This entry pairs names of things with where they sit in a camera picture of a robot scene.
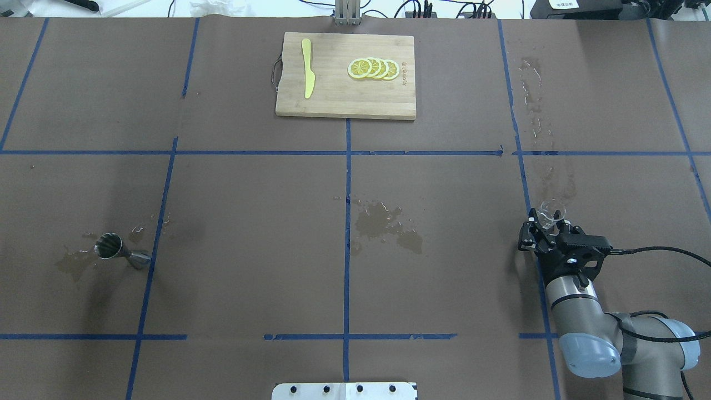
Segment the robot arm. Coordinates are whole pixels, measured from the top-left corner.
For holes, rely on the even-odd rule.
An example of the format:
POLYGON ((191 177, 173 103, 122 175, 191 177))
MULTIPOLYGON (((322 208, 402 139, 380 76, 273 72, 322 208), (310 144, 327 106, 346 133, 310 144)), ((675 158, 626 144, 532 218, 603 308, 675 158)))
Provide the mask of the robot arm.
POLYGON ((690 395, 685 372, 699 362, 696 332, 663 312, 607 312, 594 279, 606 257, 645 252, 619 249, 604 236, 586 234, 555 212, 531 208, 519 231, 518 250, 531 252, 540 266, 544 293, 558 331, 567 369, 584 379, 621 374, 625 399, 681 399, 690 395))

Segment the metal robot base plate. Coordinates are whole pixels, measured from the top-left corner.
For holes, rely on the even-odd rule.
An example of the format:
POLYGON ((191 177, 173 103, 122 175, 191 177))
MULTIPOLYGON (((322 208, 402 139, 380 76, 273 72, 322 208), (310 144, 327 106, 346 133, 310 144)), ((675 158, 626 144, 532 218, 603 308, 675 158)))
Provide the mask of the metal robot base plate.
POLYGON ((416 383, 319 382, 283 383, 274 387, 272 399, 418 399, 416 383))

